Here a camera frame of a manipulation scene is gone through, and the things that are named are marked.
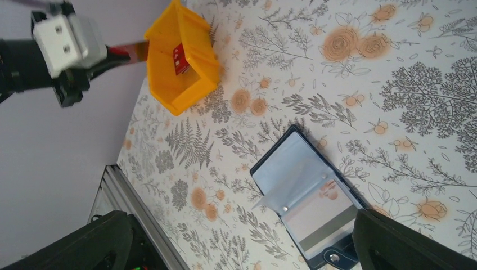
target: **floral tablecloth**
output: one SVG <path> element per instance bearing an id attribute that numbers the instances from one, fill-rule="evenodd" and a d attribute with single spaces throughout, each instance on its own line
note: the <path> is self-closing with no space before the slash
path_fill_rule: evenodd
<path id="1" fill-rule="evenodd" d="M 185 4 L 222 82 L 175 117 L 145 80 L 118 164 L 191 269 L 307 269 L 252 210 L 249 168 L 292 123 L 374 209 L 477 259 L 475 1 Z"/>

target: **yellow plastic container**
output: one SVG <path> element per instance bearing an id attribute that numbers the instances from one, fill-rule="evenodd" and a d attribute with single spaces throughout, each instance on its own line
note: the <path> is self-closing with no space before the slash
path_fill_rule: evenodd
<path id="1" fill-rule="evenodd" d="M 210 25 L 172 0 L 149 28 L 147 72 L 151 94 L 172 114 L 179 115 L 217 88 L 220 64 L 212 50 Z M 176 75 L 173 50 L 184 47 L 189 70 Z"/>

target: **gray leaf print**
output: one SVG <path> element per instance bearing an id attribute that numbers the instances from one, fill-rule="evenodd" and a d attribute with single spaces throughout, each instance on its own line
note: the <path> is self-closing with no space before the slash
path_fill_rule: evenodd
<path id="1" fill-rule="evenodd" d="M 142 176 L 142 168 L 141 164 L 136 160 L 136 158 L 131 154 L 128 153 L 128 162 L 131 165 L 131 172 L 136 176 L 137 181 L 144 180 L 144 176 Z"/>
<path id="2" fill-rule="evenodd" d="M 257 185 L 253 180 L 245 178 L 242 179 L 235 179 L 232 181 L 232 191 L 233 193 L 247 193 L 247 199 L 249 202 L 254 203 L 259 198 L 263 197 L 262 192 L 258 189 Z"/>
<path id="3" fill-rule="evenodd" d="M 259 64 L 267 62 L 270 67 L 279 67 L 280 70 L 289 70 L 297 58 L 310 59 L 306 56 L 308 45 L 303 47 L 304 43 L 296 43 L 301 48 L 303 55 L 297 55 L 289 52 L 287 46 L 288 40 L 280 33 L 269 34 L 268 30 L 256 26 L 254 29 L 246 28 L 238 39 L 243 48 L 247 48 L 247 60 L 244 60 L 244 68 L 252 70 Z"/>
<path id="4" fill-rule="evenodd" d="M 182 232 L 182 238 L 190 244 L 191 250 L 196 254 L 196 257 L 204 257 L 207 263 L 210 263 L 212 256 L 207 248 L 205 241 L 200 241 L 199 234 L 195 229 L 189 230 L 185 223 L 179 223 L 177 225 L 179 231 Z"/>
<path id="5" fill-rule="evenodd" d="M 298 117 L 295 117 L 293 120 L 288 120 L 287 124 L 284 124 L 283 119 L 270 118 L 270 122 L 260 121 L 261 131 L 257 133 L 259 137 L 258 142 L 276 143 L 293 124 L 297 125 L 300 128 L 301 132 L 303 132 L 307 139 L 309 139 L 311 142 L 315 141 L 315 139 L 311 137 L 310 129 L 307 128 L 305 124 L 305 119 L 303 117 L 300 119 L 298 119 Z"/>
<path id="6" fill-rule="evenodd" d="M 252 229 L 249 229 L 252 241 L 264 245 L 265 251 L 276 259 L 286 260 L 287 256 L 291 256 L 290 253 L 280 247 L 280 238 L 275 229 L 272 229 L 265 222 L 258 222 L 254 213 L 246 211 L 245 208 L 239 205 L 237 206 L 237 212 L 240 222 L 252 227 Z"/>
<path id="7" fill-rule="evenodd" d="M 477 16 L 470 19 L 460 18 L 456 21 L 445 24 L 439 28 L 442 31 L 442 34 L 436 38 L 442 37 L 456 37 L 464 38 L 464 40 L 459 44 L 460 47 L 468 50 L 469 52 L 477 52 L 477 40 L 475 38 L 474 28 L 477 26 Z"/>
<path id="8" fill-rule="evenodd" d="M 388 175 L 383 177 L 385 182 L 399 183 L 404 179 L 411 181 L 413 184 L 411 191 L 414 193 L 430 196 L 431 191 L 434 191 L 436 195 L 444 194 L 447 187 L 477 187 L 477 185 L 466 184 L 459 175 L 451 175 L 445 172 L 433 158 L 428 159 L 428 167 L 426 167 L 435 176 L 430 177 L 423 169 L 410 165 L 407 154 L 398 155 L 395 159 L 396 162 L 394 162 L 384 149 L 378 148 L 374 153 L 368 152 L 368 149 L 358 139 L 349 141 L 346 147 L 351 154 L 359 156 L 359 162 L 373 167 L 380 166 L 389 169 Z"/>
<path id="9" fill-rule="evenodd" d="M 171 131 L 165 138 L 165 141 L 175 154 L 175 158 L 177 159 L 182 155 L 179 165 L 185 162 L 186 169 L 192 164 L 199 164 L 199 167 L 202 168 L 202 165 L 205 163 L 208 167 L 211 162 L 210 152 L 214 143 L 209 145 L 210 129 L 204 137 L 199 123 L 196 122 L 196 125 L 197 128 L 194 133 L 189 118 L 187 118 L 185 126 L 184 121 L 181 121 L 180 130 L 179 125 L 175 125 L 175 130 Z"/>
<path id="10" fill-rule="evenodd" d="M 215 264 L 215 270 L 225 268 L 230 270 L 249 269 L 248 266 L 244 266 L 250 256 L 245 238 L 240 236 L 230 237 L 230 234 L 222 231 L 222 229 L 219 229 L 219 231 L 212 229 L 210 243 L 213 250 L 220 250 L 220 261 Z"/>
<path id="11" fill-rule="evenodd" d="M 154 183 L 153 179 L 149 179 L 147 183 L 144 183 L 142 185 L 146 187 L 147 192 L 149 192 L 149 194 L 152 193 L 154 194 L 154 196 L 162 197 L 164 198 L 166 204 L 169 203 L 169 196 L 166 195 L 166 192 L 164 190 L 159 188 L 159 186 L 161 186 L 160 183 Z"/>
<path id="12" fill-rule="evenodd" d="M 222 3 L 223 7 L 228 6 L 229 4 L 232 3 L 232 0 L 219 0 L 220 3 Z M 235 0 L 235 3 L 238 3 L 240 7 L 245 7 L 250 4 L 250 0 Z M 252 0 L 252 4 L 255 6 L 258 3 L 258 0 Z"/>
<path id="13" fill-rule="evenodd" d="M 293 107 L 296 114 L 309 114 L 312 122 L 322 124 L 325 128 L 335 127 L 336 122 L 342 122 L 355 129 L 352 123 L 356 121 L 356 117 L 351 110 L 346 110 L 338 102 L 329 104 L 322 95 L 318 93 L 316 95 L 308 98 L 309 104 L 305 103 L 304 98 L 299 94 L 285 97 L 282 103 L 286 104 L 287 107 Z"/>
<path id="14" fill-rule="evenodd" d="M 170 188 L 170 193 L 172 193 L 172 205 L 174 205 L 178 211 L 181 211 L 182 208 L 187 205 L 188 188 L 189 185 L 180 179 Z"/>
<path id="15" fill-rule="evenodd" d="M 266 21 L 273 30 L 278 30 L 280 24 L 286 26 L 288 29 L 292 29 L 292 23 L 313 21 L 315 18 L 323 16 L 328 11 L 328 6 L 321 4 L 319 7 L 312 9 L 311 12 L 307 12 L 307 10 L 309 9 L 301 8 L 298 12 L 295 12 L 295 10 L 291 8 L 285 12 L 284 15 L 280 15 L 281 8 L 279 8 L 270 15 L 259 18 Z"/>
<path id="16" fill-rule="evenodd" d="M 248 155 L 252 156 L 255 160 L 262 155 L 258 150 L 258 147 L 250 139 L 245 139 L 242 133 L 238 130 L 232 133 L 232 137 L 228 130 L 225 128 L 215 132 L 215 135 L 222 139 L 222 142 L 226 146 L 232 147 L 232 152 L 240 156 L 240 158 L 247 158 Z"/>
<path id="17" fill-rule="evenodd" d="M 463 144 L 456 151 L 466 157 L 466 168 L 475 172 L 477 156 L 471 154 L 475 146 L 469 146 L 466 138 L 475 134 L 475 125 L 468 121 L 477 113 L 477 57 L 460 59 L 451 69 L 453 72 L 446 74 L 444 81 L 438 68 L 420 62 L 407 69 L 399 68 L 393 72 L 395 79 L 382 87 L 382 108 L 404 108 L 400 120 L 408 132 L 425 136 L 436 129 L 439 138 L 457 133 Z"/>
<path id="18" fill-rule="evenodd" d="M 164 173 L 166 170 L 174 169 L 172 155 L 169 150 L 159 151 L 159 154 L 156 156 L 156 166 L 159 173 Z"/>

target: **fern print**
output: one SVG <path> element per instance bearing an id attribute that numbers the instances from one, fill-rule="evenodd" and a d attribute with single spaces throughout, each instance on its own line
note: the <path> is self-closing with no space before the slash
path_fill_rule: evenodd
<path id="1" fill-rule="evenodd" d="M 179 165 L 185 162 L 186 169 L 192 164 L 199 164 L 200 168 L 204 164 L 208 167 L 210 164 L 210 152 L 214 145 L 213 142 L 209 144 L 210 130 L 208 130 L 207 135 L 204 137 L 199 122 L 196 122 L 197 128 L 195 133 L 189 118 L 185 122 L 184 125 L 184 121 L 181 121 L 180 128 L 179 124 L 176 124 L 175 130 L 167 135 L 165 141 L 168 143 L 172 153 L 175 154 L 176 159 L 182 156 Z"/>
<path id="2" fill-rule="evenodd" d="M 295 10 L 291 8 L 284 15 L 280 15 L 281 8 L 279 8 L 270 15 L 259 18 L 266 21 L 268 26 L 275 31 L 278 30 L 279 25 L 284 25 L 288 29 L 292 29 L 293 27 L 291 24 L 294 22 L 306 23 L 313 21 L 315 18 L 323 16 L 326 12 L 328 12 L 328 6 L 322 3 L 320 6 L 312 9 L 309 12 L 307 10 L 309 9 L 301 8 L 295 12 Z"/>
<path id="3" fill-rule="evenodd" d="M 382 178 L 383 181 L 398 183 L 404 179 L 409 180 L 412 183 L 411 192 L 414 193 L 430 196 L 431 191 L 434 191 L 436 195 L 444 194 L 447 187 L 477 187 L 477 185 L 466 184 L 459 175 L 445 172 L 433 158 L 428 159 L 426 168 L 430 169 L 435 177 L 428 176 L 424 170 L 410 165 L 407 154 L 398 155 L 394 162 L 386 150 L 378 148 L 374 153 L 368 152 L 358 139 L 349 141 L 346 147 L 354 156 L 360 156 L 359 162 L 372 167 L 380 166 L 389 169 L 390 172 Z"/>
<path id="4" fill-rule="evenodd" d="M 320 94 L 308 100 L 310 104 L 305 103 L 301 95 L 292 94 L 290 97 L 285 97 L 282 103 L 286 104 L 287 107 L 293 107 L 296 114 L 309 114 L 312 118 L 312 122 L 322 124 L 324 128 L 335 127 L 336 122 L 341 122 L 355 129 L 353 122 L 357 119 L 349 108 L 345 109 L 345 107 L 338 102 L 329 104 Z"/>
<path id="5" fill-rule="evenodd" d="M 210 238 L 213 250 L 220 251 L 220 260 L 215 264 L 215 270 L 245 270 L 249 269 L 245 264 L 250 257 L 250 251 L 247 249 L 245 238 L 241 236 L 230 236 L 230 233 L 212 229 Z"/>
<path id="6" fill-rule="evenodd" d="M 477 57 L 464 58 L 452 64 L 452 73 L 442 76 L 436 67 L 417 62 L 393 72 L 380 93 L 384 111 L 404 108 L 401 121 L 407 132 L 426 136 L 436 130 L 437 137 L 457 133 L 463 144 L 456 151 L 466 157 L 466 168 L 475 172 L 477 155 L 472 154 L 475 125 L 468 123 L 477 113 Z"/>
<path id="7" fill-rule="evenodd" d="M 270 67 L 289 70 L 298 58 L 312 60 L 306 55 L 309 48 L 308 36 L 300 29 L 296 31 L 301 35 L 301 42 L 293 41 L 292 43 L 303 50 L 302 55 L 290 53 L 287 46 L 289 41 L 278 32 L 269 34 L 261 26 L 256 26 L 254 29 L 244 29 L 238 39 L 242 47 L 248 49 L 247 60 L 244 60 L 244 68 L 252 70 L 257 68 L 259 64 L 266 62 Z"/>
<path id="8" fill-rule="evenodd" d="M 215 135 L 222 139 L 226 146 L 232 147 L 232 152 L 239 155 L 241 159 L 246 159 L 251 156 L 258 160 L 262 156 L 258 147 L 250 139 L 245 139 L 242 133 L 238 130 L 230 134 L 225 128 L 216 131 Z"/>

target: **red object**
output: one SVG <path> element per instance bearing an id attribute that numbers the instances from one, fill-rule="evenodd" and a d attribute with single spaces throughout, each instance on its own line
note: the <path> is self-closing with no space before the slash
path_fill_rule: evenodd
<path id="1" fill-rule="evenodd" d="M 175 74 L 179 75 L 186 72 L 190 65 L 186 60 L 186 53 L 184 52 L 184 46 L 182 46 L 182 43 L 174 49 L 173 53 Z"/>

